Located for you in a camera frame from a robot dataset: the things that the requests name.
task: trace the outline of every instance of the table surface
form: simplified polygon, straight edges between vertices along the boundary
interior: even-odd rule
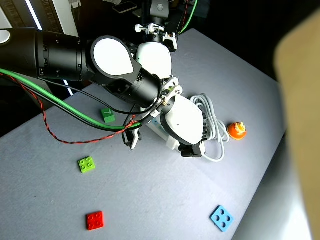
[[[279,85],[247,62],[192,29],[172,54],[173,74],[183,95],[206,93],[225,124],[243,121],[247,136],[225,144],[213,163],[182,158],[148,127],[130,150],[121,136],[99,143],[67,145],[47,132],[42,116],[0,139],[0,233],[11,239],[230,240],[285,132]],[[115,107],[127,103],[103,88],[86,91]],[[75,94],[66,100],[102,119],[99,103]],[[122,123],[124,116],[116,116]],[[108,134],[63,111],[47,111],[51,129],[67,141]],[[206,144],[207,154],[220,154]],[[78,160],[92,156],[96,169],[81,173]],[[226,232],[210,220],[217,206],[234,217]],[[104,212],[106,226],[87,231],[86,214]]]

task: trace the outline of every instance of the orange object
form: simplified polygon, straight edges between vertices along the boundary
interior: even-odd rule
[[[235,140],[241,140],[247,135],[246,126],[243,122],[234,122],[228,126],[228,134]]]

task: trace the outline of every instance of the red lego brick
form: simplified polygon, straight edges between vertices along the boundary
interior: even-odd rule
[[[104,226],[104,213],[102,211],[90,213],[86,216],[86,227],[89,231],[99,229]]]

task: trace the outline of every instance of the lime green lego brick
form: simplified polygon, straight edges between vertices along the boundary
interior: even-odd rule
[[[101,109],[101,113],[106,124],[116,121],[116,117],[110,108]]]
[[[80,170],[83,174],[96,168],[94,160],[92,159],[91,156],[88,156],[84,159],[79,160],[78,163],[80,166]]]

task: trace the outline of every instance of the red wire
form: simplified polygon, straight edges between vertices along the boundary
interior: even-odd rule
[[[113,138],[115,135],[117,134],[121,134],[123,133],[127,128],[131,127],[133,124],[136,123],[136,121],[133,121],[134,118],[136,117],[136,115],[132,115],[132,118],[131,118],[131,121],[124,127],[124,129],[120,130],[120,131],[117,131],[111,135],[108,135],[108,136],[104,136],[104,137],[101,137],[101,138],[98,138],[98,139],[93,139],[93,140],[89,140],[89,141],[64,141],[64,140],[61,140],[59,139],[50,129],[50,126],[49,124],[47,123],[47,114],[45,112],[45,109],[44,109],[44,104],[43,102],[37,97],[37,95],[35,95],[32,91],[30,91],[29,89],[27,89],[22,83],[20,83],[19,81],[17,81],[15,78],[13,78],[12,76],[9,76],[9,75],[6,75],[7,77],[9,77],[11,80],[13,80],[14,82],[16,82],[17,84],[19,84],[25,91],[27,91],[28,93],[30,93],[36,100],[37,102],[39,103],[40,105],[40,108],[41,108],[41,112],[42,112],[42,115],[43,115],[43,121],[44,121],[44,124],[45,124],[45,127],[46,129],[48,130],[48,132],[51,134],[51,136],[56,139],[57,141],[63,143],[63,144],[89,144],[89,143],[97,143],[101,140],[105,140],[105,139],[111,139]]]
[[[183,18],[183,22],[182,22],[182,28],[184,28],[184,26],[185,26],[187,10],[188,10],[188,3],[189,3],[189,0],[186,0],[185,10],[184,10],[184,18]]]

